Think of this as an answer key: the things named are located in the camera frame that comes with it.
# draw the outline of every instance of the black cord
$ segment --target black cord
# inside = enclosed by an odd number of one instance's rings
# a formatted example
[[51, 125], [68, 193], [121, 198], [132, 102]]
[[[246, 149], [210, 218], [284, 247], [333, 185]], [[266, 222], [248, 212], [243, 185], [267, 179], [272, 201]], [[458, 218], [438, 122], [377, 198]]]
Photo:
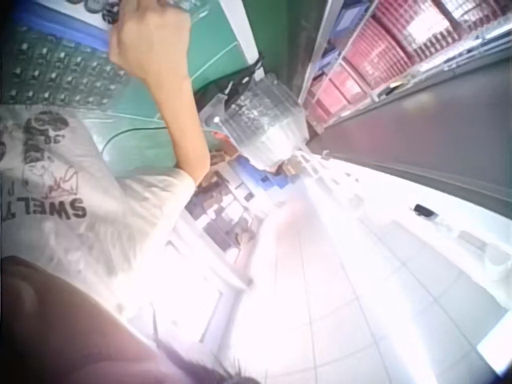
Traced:
[[119, 136], [123, 136], [124, 134], [129, 134], [130, 132], [138, 132], [138, 131], [146, 131], [146, 130], [167, 130], [167, 128], [165, 126], [154, 126], [154, 127], [147, 127], [147, 128], [130, 128], [130, 129], [124, 130], [122, 132], [117, 132], [114, 136], [112, 136], [111, 138], [109, 138], [106, 141], [105, 145], [103, 145], [103, 148], [101, 150], [102, 157], [103, 157], [108, 145], [111, 144], [112, 141], [115, 140], [116, 138], [118, 138]]

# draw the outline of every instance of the red storage bin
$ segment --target red storage bin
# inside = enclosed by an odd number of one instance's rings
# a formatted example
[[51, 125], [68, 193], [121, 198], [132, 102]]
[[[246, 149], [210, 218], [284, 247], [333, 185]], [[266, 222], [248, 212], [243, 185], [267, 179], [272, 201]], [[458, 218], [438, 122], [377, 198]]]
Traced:
[[316, 96], [315, 103], [318, 104], [328, 116], [336, 114], [349, 104], [339, 89], [336, 88], [330, 80], [316, 84], [312, 87], [311, 91], [312, 94]]
[[304, 107], [307, 112], [307, 119], [315, 124], [325, 124], [329, 121], [331, 112], [321, 103], [317, 102], [317, 92], [320, 90], [326, 77], [322, 77], [311, 85], [310, 90], [307, 93], [306, 100], [304, 101]]
[[332, 83], [342, 92], [350, 104], [358, 104], [368, 98], [368, 95], [342, 66], [336, 66], [330, 76]]
[[510, 0], [442, 0], [442, 3], [469, 32], [498, 20], [512, 8]]
[[361, 28], [345, 58], [372, 90], [404, 74], [412, 65], [395, 41], [372, 18]]
[[459, 40], [431, 0], [380, 0], [373, 18], [400, 42], [414, 64], [424, 62]]

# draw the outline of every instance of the cartoon graphic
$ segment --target cartoon graphic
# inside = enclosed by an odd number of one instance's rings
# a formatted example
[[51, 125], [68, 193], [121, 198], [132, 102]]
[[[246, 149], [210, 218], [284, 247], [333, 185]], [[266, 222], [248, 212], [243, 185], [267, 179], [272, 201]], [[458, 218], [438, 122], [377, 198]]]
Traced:
[[39, 112], [23, 126], [22, 186], [41, 198], [61, 198], [78, 194], [78, 172], [72, 166], [56, 162], [47, 148], [66, 137], [60, 134], [69, 122], [60, 113]]

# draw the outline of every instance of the hand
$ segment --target hand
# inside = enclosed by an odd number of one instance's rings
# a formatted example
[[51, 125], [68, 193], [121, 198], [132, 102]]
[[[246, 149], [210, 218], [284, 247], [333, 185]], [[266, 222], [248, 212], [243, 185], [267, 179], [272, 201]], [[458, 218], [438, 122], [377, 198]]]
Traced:
[[122, 0], [110, 33], [110, 60], [143, 80], [152, 93], [188, 79], [190, 16], [162, 0]]

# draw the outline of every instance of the person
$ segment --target person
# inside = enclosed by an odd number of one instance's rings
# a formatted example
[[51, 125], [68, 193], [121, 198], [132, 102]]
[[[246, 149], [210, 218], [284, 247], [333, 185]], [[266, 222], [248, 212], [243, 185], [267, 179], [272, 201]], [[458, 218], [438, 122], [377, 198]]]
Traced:
[[176, 169], [115, 178], [73, 111], [0, 106], [2, 382], [254, 383], [188, 362], [116, 310], [209, 169], [187, 72], [189, 16], [123, 0], [110, 59], [149, 88]]

